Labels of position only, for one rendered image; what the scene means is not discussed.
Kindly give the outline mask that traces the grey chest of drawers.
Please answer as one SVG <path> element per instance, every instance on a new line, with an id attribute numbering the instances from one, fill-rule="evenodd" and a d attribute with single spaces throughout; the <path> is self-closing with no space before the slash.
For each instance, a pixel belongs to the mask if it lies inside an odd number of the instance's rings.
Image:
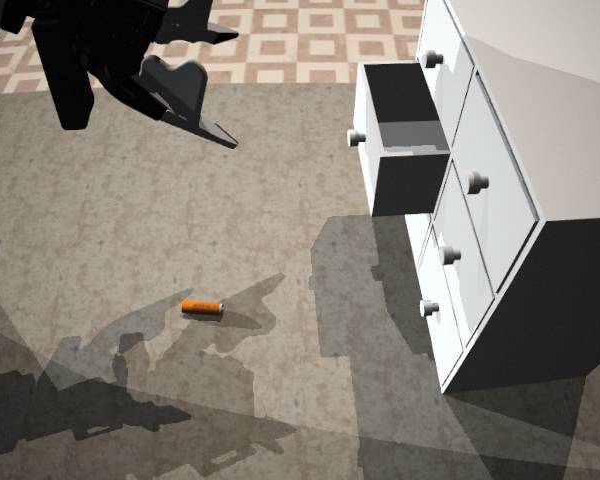
<path id="1" fill-rule="evenodd" d="M 584 377 L 600 365 L 600 0 L 445 0 L 475 63 L 417 265 L 434 227 L 474 77 L 481 76 L 539 222 L 442 394 Z M 456 167 L 456 164 L 455 164 Z M 457 167 L 456 167 L 457 170 Z M 457 170 L 458 173 L 458 170 Z M 458 173 L 459 176 L 459 173 Z M 459 176 L 462 186 L 462 182 Z"/>

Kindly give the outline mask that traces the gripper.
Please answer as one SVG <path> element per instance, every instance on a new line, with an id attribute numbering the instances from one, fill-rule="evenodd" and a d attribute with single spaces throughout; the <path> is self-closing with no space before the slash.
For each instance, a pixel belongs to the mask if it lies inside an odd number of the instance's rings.
<path id="1" fill-rule="evenodd" d="M 153 42 L 215 45 L 237 38 L 237 31 L 208 22 L 212 2 L 168 6 L 169 0 L 5 0 L 1 29 L 18 34 L 27 16 L 61 20 L 73 59 L 117 100 L 234 149 L 239 143 L 201 115 L 208 80 L 204 66 L 192 58 L 177 66 L 156 55 L 144 58 Z"/>

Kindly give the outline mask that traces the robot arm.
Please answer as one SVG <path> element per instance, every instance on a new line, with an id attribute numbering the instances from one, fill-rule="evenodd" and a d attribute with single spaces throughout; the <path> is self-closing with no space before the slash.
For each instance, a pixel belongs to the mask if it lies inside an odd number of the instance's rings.
<path id="1" fill-rule="evenodd" d="M 31 30 L 61 127 L 85 129 L 94 94 L 88 72 L 79 61 L 73 60 L 62 21 L 35 18 Z"/>

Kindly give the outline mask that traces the orange battery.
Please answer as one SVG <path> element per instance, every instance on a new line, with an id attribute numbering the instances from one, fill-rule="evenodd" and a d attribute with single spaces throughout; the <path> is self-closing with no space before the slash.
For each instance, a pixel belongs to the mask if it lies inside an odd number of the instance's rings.
<path id="1" fill-rule="evenodd" d="M 182 313 L 222 316 L 224 306 L 218 303 L 183 301 L 181 311 Z"/>

